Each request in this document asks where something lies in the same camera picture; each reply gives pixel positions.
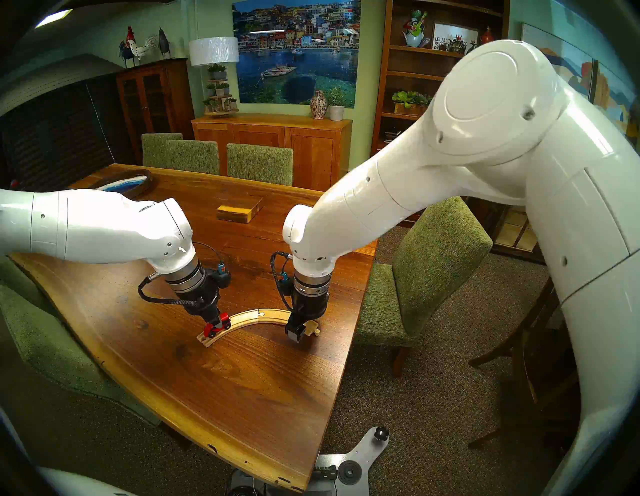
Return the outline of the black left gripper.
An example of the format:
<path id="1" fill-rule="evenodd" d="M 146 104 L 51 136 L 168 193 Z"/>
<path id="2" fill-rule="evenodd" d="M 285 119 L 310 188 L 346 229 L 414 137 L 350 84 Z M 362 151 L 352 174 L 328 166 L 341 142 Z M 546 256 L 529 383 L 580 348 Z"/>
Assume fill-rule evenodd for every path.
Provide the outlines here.
<path id="1" fill-rule="evenodd" d="M 215 280 L 203 280 L 198 287 L 183 292 L 182 300 L 195 302 L 195 306 L 185 308 L 191 315 L 201 317 L 207 326 L 215 327 L 215 320 L 220 320 L 220 288 Z"/>

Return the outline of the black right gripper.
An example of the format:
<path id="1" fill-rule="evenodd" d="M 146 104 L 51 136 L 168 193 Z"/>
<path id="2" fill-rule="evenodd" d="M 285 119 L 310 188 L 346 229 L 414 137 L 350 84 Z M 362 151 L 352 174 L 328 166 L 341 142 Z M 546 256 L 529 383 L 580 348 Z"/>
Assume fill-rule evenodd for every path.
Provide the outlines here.
<path id="1" fill-rule="evenodd" d="M 321 318 L 328 305 L 329 293 L 320 296 L 308 296 L 293 292 L 291 297 L 292 312 L 289 322 L 285 325 L 287 337 L 299 343 L 305 330 L 316 329 L 316 319 Z"/>

